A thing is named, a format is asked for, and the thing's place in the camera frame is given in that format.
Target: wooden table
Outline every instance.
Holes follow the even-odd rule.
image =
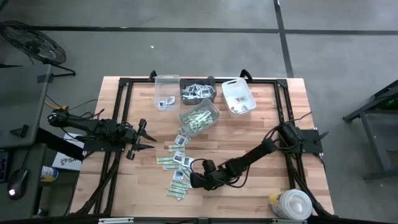
[[[111,118],[120,77],[104,77],[98,97],[96,112],[105,108],[101,118]],[[310,111],[304,81],[287,79],[294,117]],[[218,165],[227,159],[239,157],[258,146],[270,128],[278,125],[275,93],[272,85],[250,84],[257,108],[250,115],[232,118],[222,97],[221,84],[217,84],[214,104],[221,113],[218,123],[186,145],[187,156],[213,159]],[[184,200],[166,196],[174,174],[156,164],[156,157],[167,156],[168,145],[174,144],[180,123],[177,115],[192,106],[181,104],[180,111],[164,112],[154,106],[154,84],[136,83],[132,89],[127,121],[137,128],[140,118],[147,120],[147,132],[157,142],[143,140],[155,146],[136,153],[133,161],[123,153],[119,166],[118,181],[112,209],[113,217],[211,217],[211,218],[271,218],[268,209],[270,194],[289,189],[287,169],[281,152],[274,152],[255,162],[249,172],[246,185],[241,189],[223,186],[213,191],[189,189]],[[119,122],[124,106],[124,90]],[[313,127],[311,116],[297,121],[302,129]],[[71,212],[78,210],[97,187],[104,153],[95,152],[83,161]],[[325,172],[319,159],[311,154],[303,155],[307,184],[318,201],[333,213]],[[200,162],[195,171],[203,172]],[[108,193],[105,190],[104,201]]]

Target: card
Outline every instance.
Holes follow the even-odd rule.
[[[182,181],[184,179],[184,174],[180,170],[174,171],[173,180]]]
[[[174,160],[175,162],[182,163],[182,159],[183,159],[184,157],[185,157],[185,153],[180,152],[180,151],[176,151],[175,154],[174,154],[174,156],[173,156],[173,160]]]
[[[236,103],[242,103],[244,101],[246,101],[246,97],[245,96],[241,96],[241,97],[238,97],[238,98],[235,99]]]
[[[169,98],[167,98],[166,100],[166,104],[167,105],[172,105],[175,102],[175,97],[174,96],[170,96]]]
[[[243,106],[242,106],[242,110],[243,110],[243,111],[247,111],[247,110],[248,110],[247,106],[246,106],[246,105],[243,105]]]
[[[177,137],[175,138],[174,141],[176,144],[178,144],[179,146],[183,146],[188,142],[188,139],[186,139],[185,137],[183,137],[182,135],[177,135]]]
[[[194,160],[194,158],[184,157],[184,158],[182,158],[181,165],[190,168],[191,167],[191,163],[193,162],[193,160]]]

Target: black cable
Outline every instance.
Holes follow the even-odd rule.
[[[64,128],[61,128],[61,127],[60,127],[60,129],[61,129],[65,134],[67,134],[69,137],[71,137],[72,139],[76,139],[75,137],[71,136]]]
[[[298,157],[297,157],[298,159],[301,159],[301,156],[303,155],[303,145],[304,144],[302,144],[302,143],[300,144],[300,152],[298,153]]]
[[[98,99],[88,100],[88,101],[86,101],[86,102],[84,102],[84,103],[82,103],[82,104],[80,104],[80,105],[77,105],[77,106],[75,106],[75,107],[70,108],[68,111],[74,110],[74,109],[76,109],[76,108],[78,108],[78,107],[80,107],[80,106],[83,106],[83,105],[85,105],[85,104],[87,104],[87,103],[90,103],[90,102],[92,102],[92,101],[98,101]]]
[[[70,209],[70,207],[72,205],[72,200],[73,200],[73,197],[75,196],[76,186],[77,186],[77,182],[75,183],[75,186],[74,186],[73,191],[72,191],[72,196],[70,197],[70,200],[69,200],[69,203],[68,203],[68,207],[65,210],[65,213],[63,214],[63,216],[67,215],[67,213],[68,213],[68,211],[69,211],[69,209]]]
[[[32,60],[32,58],[29,56],[29,54],[28,54],[27,56],[29,57],[29,59],[30,59],[30,62],[32,62],[32,65],[35,65],[35,63],[33,63],[33,60]]]
[[[86,118],[68,118],[68,119],[72,119],[72,120],[75,120],[75,121],[81,121],[81,120],[84,120],[84,119],[90,119],[90,118],[94,118],[95,116],[97,116],[97,117],[99,117],[100,116],[100,114],[102,113],[102,112],[104,112],[104,110],[105,109],[102,109],[100,112],[98,112],[98,113],[96,113],[96,114],[93,114],[93,115],[91,115],[91,116],[89,116],[89,117],[86,117]]]
[[[249,170],[250,170],[250,166],[248,166],[248,169],[247,169],[247,171],[246,171],[246,176],[245,176],[245,178],[244,178],[243,184],[240,185],[240,186],[235,186],[235,185],[232,185],[232,184],[223,182],[222,180],[217,180],[217,179],[216,179],[215,181],[220,182],[220,183],[222,183],[222,184],[225,184],[225,185],[227,185],[227,186],[233,187],[233,188],[242,188],[242,187],[246,184],[246,181],[248,180],[248,177],[249,177]]]
[[[322,157],[320,157],[317,153],[314,153],[313,155],[316,156],[316,157],[318,157],[319,160],[321,160],[321,163],[322,163],[322,165],[323,165],[323,170],[326,170],[325,162],[323,161]]]
[[[83,117],[86,114],[90,114],[90,117],[92,117],[94,115],[92,112],[86,112],[86,113],[83,113],[82,115],[80,115],[80,117]]]
[[[25,167],[26,167],[26,159],[27,159],[27,157],[28,157],[28,155],[29,155],[29,152],[30,152],[30,148],[27,148],[27,151],[26,151],[26,153],[25,153],[24,161],[22,162],[21,169],[25,169]]]
[[[304,116],[302,116],[301,118],[297,118],[297,119],[291,119],[286,121],[286,123],[292,122],[292,121],[300,121],[301,119],[305,118],[306,116],[312,114],[312,111],[310,111],[309,113],[306,113]]]
[[[209,181],[209,180],[206,180],[206,179],[203,179],[203,178],[199,177],[199,175],[198,175],[197,173],[195,173],[195,171],[193,171],[193,163],[196,162],[196,161],[207,161],[207,159],[194,159],[194,160],[191,162],[190,168],[191,168],[191,171],[192,171],[193,175],[195,175],[195,177],[196,177],[197,179],[204,180],[204,181]]]
[[[57,106],[59,106],[60,108],[62,108],[62,106],[60,106],[57,102],[55,102],[53,99],[51,99],[51,97],[49,97],[47,94],[45,95],[48,99],[50,99],[53,103],[55,103]]]
[[[297,147],[298,144],[295,144],[294,146],[290,146],[290,147],[279,147],[278,150],[281,150],[282,152],[286,152],[286,150],[290,150],[293,149],[294,147]]]

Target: clear plastic container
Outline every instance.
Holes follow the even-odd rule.
[[[243,78],[224,82],[221,87],[229,115],[233,118],[249,114],[256,108],[256,102]]]
[[[194,111],[203,111],[204,112],[204,111],[207,111],[207,110],[210,111],[210,113],[211,113],[210,116],[213,119],[213,122],[211,124],[208,124],[202,130],[200,130],[198,132],[194,132],[194,131],[192,131],[192,129],[191,129],[191,127],[189,125],[185,124],[184,118],[186,118],[192,112],[194,112]],[[177,116],[177,118],[180,121],[180,123],[183,126],[183,128],[187,131],[188,135],[191,138],[194,138],[195,136],[203,133],[204,131],[206,131],[207,129],[209,129],[213,125],[215,125],[217,123],[218,119],[220,118],[220,112],[217,110],[216,106],[208,98],[205,98],[198,105],[194,106],[193,108],[191,108],[187,112],[179,114]]]
[[[162,104],[171,96],[174,96],[174,103],[171,105]],[[177,111],[180,109],[180,76],[179,75],[158,75],[155,77],[155,106],[161,111]]]

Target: gray floor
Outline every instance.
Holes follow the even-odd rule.
[[[397,1],[280,0],[287,29],[397,29]],[[13,0],[0,20],[35,25],[277,28],[271,0]],[[277,34],[153,32],[47,32],[67,52],[64,64],[77,77],[58,78],[49,95],[63,105],[96,98],[105,75],[161,74],[286,77]],[[398,179],[365,184],[377,170],[360,122],[341,119],[397,79],[397,36],[288,35],[295,77],[305,79],[315,124],[330,131],[323,140],[333,206],[345,218],[398,222]],[[0,63],[30,65],[22,53],[0,43]],[[76,110],[84,113],[95,104]],[[44,115],[50,108],[44,109]],[[54,133],[62,131],[42,126]],[[66,182],[73,178],[66,177]],[[52,215],[65,212],[68,195],[47,203]]]

